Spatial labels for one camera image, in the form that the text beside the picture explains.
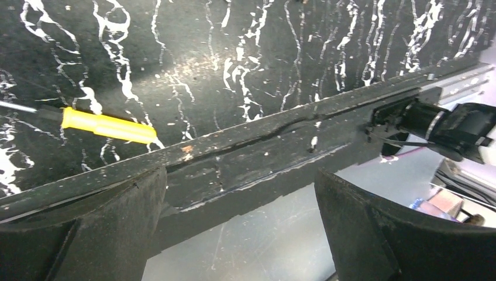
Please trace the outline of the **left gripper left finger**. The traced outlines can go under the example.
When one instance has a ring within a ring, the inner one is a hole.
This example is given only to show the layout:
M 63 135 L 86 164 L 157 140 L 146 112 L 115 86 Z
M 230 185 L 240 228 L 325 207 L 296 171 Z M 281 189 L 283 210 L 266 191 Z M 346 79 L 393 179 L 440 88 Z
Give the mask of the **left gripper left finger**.
M 162 167 L 1 224 L 1 279 L 140 280 L 166 185 Z

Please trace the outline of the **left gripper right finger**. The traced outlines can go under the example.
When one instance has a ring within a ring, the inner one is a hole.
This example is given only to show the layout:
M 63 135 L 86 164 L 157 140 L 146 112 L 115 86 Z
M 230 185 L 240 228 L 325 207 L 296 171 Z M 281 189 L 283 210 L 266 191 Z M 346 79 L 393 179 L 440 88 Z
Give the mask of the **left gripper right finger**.
M 324 170 L 314 188 L 339 280 L 495 279 L 495 229 L 412 210 Z

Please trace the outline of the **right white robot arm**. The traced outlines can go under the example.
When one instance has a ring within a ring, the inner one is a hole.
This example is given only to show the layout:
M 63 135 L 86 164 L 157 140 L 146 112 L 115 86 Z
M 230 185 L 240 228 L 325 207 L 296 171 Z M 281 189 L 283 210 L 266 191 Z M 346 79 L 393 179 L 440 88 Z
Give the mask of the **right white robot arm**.
M 408 133 L 422 141 L 387 139 L 378 134 L 379 128 Z M 455 162 L 467 159 L 494 166 L 495 107 L 470 102 L 449 110 L 416 98 L 400 101 L 374 111 L 367 137 L 395 146 L 427 147 Z

